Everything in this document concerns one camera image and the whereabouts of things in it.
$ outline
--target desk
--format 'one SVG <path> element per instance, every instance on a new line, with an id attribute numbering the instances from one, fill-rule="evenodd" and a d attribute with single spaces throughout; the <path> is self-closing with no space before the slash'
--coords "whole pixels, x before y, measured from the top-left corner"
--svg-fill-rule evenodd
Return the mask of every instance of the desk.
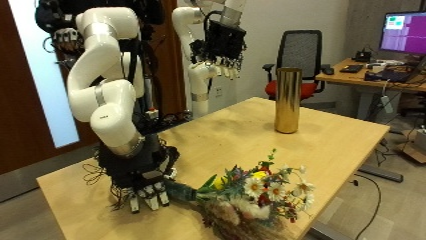
<path id="1" fill-rule="evenodd" d="M 288 239 L 300 239 L 388 127 L 300 108 L 298 131 L 280 134 L 274 131 L 274 108 L 272 101 L 251 98 L 166 130 L 159 137 L 181 153 L 175 180 L 194 188 L 235 164 L 255 166 L 272 148 L 272 167 L 303 164 L 306 179 L 316 187 L 308 210 L 312 217 L 300 214 L 292 224 L 284 220 Z M 146 206 L 139 214 L 130 214 L 127 208 L 110 212 L 109 177 L 86 186 L 83 163 L 95 161 L 87 159 L 37 178 L 66 239 L 216 239 L 201 215 L 175 201 L 154 212 Z"/>
<path id="2" fill-rule="evenodd" d="M 320 73 L 316 75 L 315 79 L 330 82 L 330 83 L 348 84 L 358 88 L 358 90 L 360 91 L 360 101 L 358 105 L 356 118 L 366 119 L 368 115 L 368 107 L 372 101 L 372 96 L 374 94 L 382 91 L 379 88 L 383 88 L 386 81 L 363 81 L 363 75 L 364 75 L 364 72 L 367 71 L 366 68 L 363 68 L 358 73 L 339 72 L 339 70 L 346 65 L 352 65 L 352 64 L 363 64 L 363 63 L 355 62 L 350 58 L 347 58 L 342 62 L 339 62 L 336 65 L 332 66 L 334 75 L 326 75 Z M 421 82 L 423 82 L 423 76 L 418 76 L 414 79 L 411 79 L 407 83 L 388 84 L 387 88 L 391 87 L 392 90 L 426 92 L 426 84 L 420 84 Z"/>
<path id="3" fill-rule="evenodd" d="M 342 62 L 335 64 L 332 66 L 334 68 L 334 75 L 326 75 L 323 73 L 319 73 L 316 75 L 316 80 L 332 82 L 332 83 L 343 83 L 343 84 L 351 84 L 351 85 L 360 85 L 360 86 L 371 86 L 371 87 L 383 87 L 386 84 L 386 81 L 363 81 L 363 75 L 364 72 L 368 70 L 363 68 L 358 73 L 340 73 L 339 70 L 347 66 L 354 64 L 363 64 L 359 62 L 355 62 L 350 58 L 344 59 Z M 415 77 L 412 80 L 410 80 L 407 83 L 396 83 L 392 86 L 392 89 L 400 89 L 400 90 L 410 90 L 410 91 L 419 91 L 426 92 L 426 84 L 416 85 L 415 83 L 423 79 L 421 76 Z"/>

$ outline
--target monitor screen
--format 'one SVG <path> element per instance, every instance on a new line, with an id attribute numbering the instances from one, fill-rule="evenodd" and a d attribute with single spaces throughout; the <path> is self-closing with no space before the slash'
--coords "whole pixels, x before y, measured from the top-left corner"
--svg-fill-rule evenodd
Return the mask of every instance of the monitor screen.
<path id="1" fill-rule="evenodd" d="M 426 54 L 426 12 L 386 13 L 379 49 Z"/>

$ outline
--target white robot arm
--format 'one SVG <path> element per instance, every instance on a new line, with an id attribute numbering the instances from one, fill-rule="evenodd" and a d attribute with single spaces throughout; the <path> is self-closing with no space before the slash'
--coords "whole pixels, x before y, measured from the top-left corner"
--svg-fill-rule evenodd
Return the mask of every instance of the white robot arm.
<path id="1" fill-rule="evenodd" d="M 174 9 L 173 27 L 181 40 L 183 54 L 191 64 L 187 68 L 193 117 L 208 113 L 207 85 L 205 80 L 223 75 L 234 79 L 240 67 L 240 51 L 244 48 L 244 31 L 238 27 L 246 0 L 185 0 L 191 7 Z M 220 12 L 210 12 L 212 2 L 223 4 Z M 208 20 L 219 14 L 219 21 Z M 190 24 L 203 23 L 206 38 L 195 40 Z"/>
<path id="2" fill-rule="evenodd" d="M 85 52 L 66 81 L 70 110 L 77 120 L 90 122 L 110 151 L 129 158 L 139 150 L 143 139 L 131 123 L 134 101 L 143 94 L 143 82 L 139 62 L 134 87 L 123 80 L 126 68 L 122 65 L 129 62 L 129 54 L 121 57 L 117 40 L 137 37 L 137 17 L 127 8 L 93 8 L 77 16 L 75 23 L 85 38 Z M 90 87 L 98 76 L 105 80 Z"/>
<path id="3" fill-rule="evenodd" d="M 131 212 L 138 212 L 137 196 L 155 210 L 158 200 L 162 206 L 169 204 L 163 178 L 175 175 L 178 152 L 159 143 L 155 134 L 142 136 L 131 122 L 134 101 L 143 95 L 142 68 L 137 59 L 131 84 L 130 53 L 121 53 L 118 40 L 138 36 L 137 16 L 123 7 L 91 8 L 77 16 L 75 24 L 85 52 L 66 81 L 70 110 L 77 120 L 90 122 L 102 142 L 99 166 L 127 194 Z M 103 80 L 90 86 L 98 76 Z"/>

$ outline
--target metallic vase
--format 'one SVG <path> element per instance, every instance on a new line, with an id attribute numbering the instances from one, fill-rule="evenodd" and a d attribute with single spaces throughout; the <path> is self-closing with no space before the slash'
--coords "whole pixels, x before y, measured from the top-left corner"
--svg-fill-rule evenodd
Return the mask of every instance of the metallic vase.
<path id="1" fill-rule="evenodd" d="M 298 129 L 302 70 L 276 69 L 275 130 L 294 133 Z"/>

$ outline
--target office chair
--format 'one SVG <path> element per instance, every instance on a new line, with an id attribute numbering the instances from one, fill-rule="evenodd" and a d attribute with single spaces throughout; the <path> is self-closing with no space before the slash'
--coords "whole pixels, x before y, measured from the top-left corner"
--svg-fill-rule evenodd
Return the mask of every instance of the office chair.
<path id="1" fill-rule="evenodd" d="M 276 67 L 295 67 L 302 69 L 300 100 L 310 98 L 314 93 L 323 91 L 324 82 L 315 80 L 320 71 L 322 33 L 319 30 L 284 31 L 280 38 Z M 267 85 L 264 92 L 270 100 L 275 99 L 276 80 L 271 79 L 274 64 L 264 64 Z"/>

